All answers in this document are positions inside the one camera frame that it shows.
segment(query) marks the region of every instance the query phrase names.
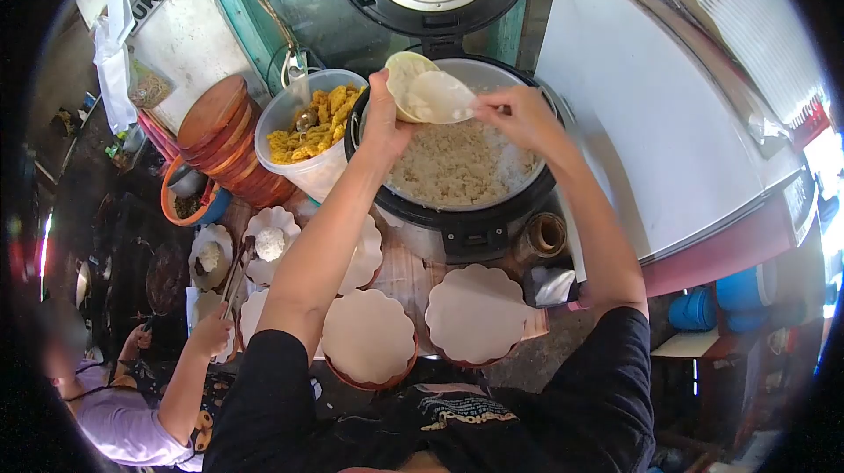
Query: woman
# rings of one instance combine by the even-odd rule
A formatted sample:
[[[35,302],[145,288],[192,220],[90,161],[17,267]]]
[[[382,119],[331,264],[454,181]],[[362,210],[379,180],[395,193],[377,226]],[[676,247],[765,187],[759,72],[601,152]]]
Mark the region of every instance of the woman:
[[[226,349],[233,326],[220,319],[225,309],[221,303],[196,325],[175,365],[139,360],[139,350],[152,339],[139,325],[110,369],[82,359],[84,324],[73,304],[48,299],[39,310],[47,339],[45,373],[79,428],[107,458],[126,466],[202,470],[214,415],[234,381],[233,375],[208,372],[211,358]]]

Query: rice cooker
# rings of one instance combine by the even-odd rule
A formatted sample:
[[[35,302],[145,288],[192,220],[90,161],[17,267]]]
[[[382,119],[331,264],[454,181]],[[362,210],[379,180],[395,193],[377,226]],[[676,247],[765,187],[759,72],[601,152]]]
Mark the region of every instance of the rice cooker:
[[[517,0],[348,0],[361,13],[390,30],[417,37],[422,53],[443,71],[474,90],[538,84],[515,68],[491,58],[468,55],[462,38],[505,14]],[[344,139],[351,159],[360,144],[368,112],[369,89],[354,104]],[[549,105],[564,124],[571,111]],[[393,226],[403,244],[415,255],[450,265],[502,258],[528,217],[554,189],[554,178],[540,162],[516,189],[485,204],[434,206],[382,185],[375,205]]]

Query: graphic print on shirt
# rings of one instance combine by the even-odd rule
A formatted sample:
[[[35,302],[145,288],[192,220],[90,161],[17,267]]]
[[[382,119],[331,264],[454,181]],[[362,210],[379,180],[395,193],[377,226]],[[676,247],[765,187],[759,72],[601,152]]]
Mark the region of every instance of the graphic print on shirt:
[[[450,383],[434,386],[420,384],[415,387],[423,392],[434,393],[423,398],[418,405],[419,412],[430,416],[430,419],[434,421],[430,425],[420,427],[422,431],[444,429],[448,426],[449,420],[471,424],[487,423],[492,420],[498,422],[518,420],[515,414],[507,410],[504,405],[491,400],[477,385]],[[456,397],[447,399],[444,397],[446,395]]]

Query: black cooking pan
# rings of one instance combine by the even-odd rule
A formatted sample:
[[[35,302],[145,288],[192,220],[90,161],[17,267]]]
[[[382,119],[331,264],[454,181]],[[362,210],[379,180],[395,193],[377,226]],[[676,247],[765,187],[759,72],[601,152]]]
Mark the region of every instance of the black cooking pan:
[[[185,297],[190,275],[182,248],[175,242],[165,242],[155,249],[147,268],[147,300],[153,315],[143,326],[148,331],[155,318],[167,315]]]

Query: rice portion on plate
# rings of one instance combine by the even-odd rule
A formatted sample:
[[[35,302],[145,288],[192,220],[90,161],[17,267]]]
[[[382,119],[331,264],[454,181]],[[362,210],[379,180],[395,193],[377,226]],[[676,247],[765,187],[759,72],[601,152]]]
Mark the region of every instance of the rice portion on plate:
[[[437,207],[484,204],[518,189],[536,162],[533,153],[478,120],[426,124],[396,161],[386,184]]]

